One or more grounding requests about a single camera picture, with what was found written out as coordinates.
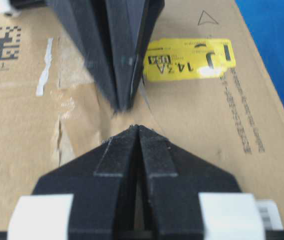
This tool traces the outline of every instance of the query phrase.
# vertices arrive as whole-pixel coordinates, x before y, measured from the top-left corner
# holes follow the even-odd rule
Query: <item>blue background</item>
[[[284,0],[236,0],[284,105]]]

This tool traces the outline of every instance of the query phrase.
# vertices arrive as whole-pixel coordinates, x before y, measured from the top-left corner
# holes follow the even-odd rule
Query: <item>cardboard box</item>
[[[131,124],[228,170],[257,199],[273,199],[284,223],[284,108],[235,1],[166,0],[152,40],[230,39],[237,65],[222,78],[145,81],[134,108],[116,115],[49,9],[0,15],[0,28],[9,38],[6,47],[0,41],[0,231],[42,174]]]

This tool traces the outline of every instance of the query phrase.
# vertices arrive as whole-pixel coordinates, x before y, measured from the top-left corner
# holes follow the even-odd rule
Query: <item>yellow sticker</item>
[[[148,45],[144,75],[151,82],[219,78],[235,66],[229,39],[163,38]]]

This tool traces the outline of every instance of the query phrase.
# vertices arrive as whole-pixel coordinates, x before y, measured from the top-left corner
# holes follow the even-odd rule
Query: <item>black plastic part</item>
[[[134,228],[138,184],[142,230]],[[230,173],[136,125],[42,176],[33,194],[74,195],[69,240],[202,240],[198,193],[240,191]],[[266,239],[284,240],[284,231],[267,231]]]
[[[145,127],[139,137],[156,239],[202,240],[198,193],[241,192],[236,179]]]
[[[164,0],[46,0],[115,111],[132,107]]]
[[[137,130],[112,137],[38,181],[34,195],[74,194],[70,240],[113,239],[119,230],[133,229]]]
[[[10,0],[10,3],[18,10],[46,6],[45,0]]]

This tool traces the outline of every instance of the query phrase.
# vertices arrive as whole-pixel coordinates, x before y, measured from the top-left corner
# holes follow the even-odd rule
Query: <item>white tape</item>
[[[7,240],[67,240],[72,201],[73,194],[20,197]]]
[[[265,240],[254,196],[249,193],[199,193],[204,240]]]
[[[0,14],[10,14],[17,17],[20,12],[10,4],[9,0],[0,0]]]
[[[46,47],[46,53],[44,57],[45,61],[45,68],[40,76],[40,79],[38,80],[37,88],[36,88],[36,95],[37,96],[43,96],[44,94],[44,86],[48,81],[48,73],[49,69],[51,67],[51,62],[52,62],[52,42],[53,38],[49,38],[47,40],[47,47]]]

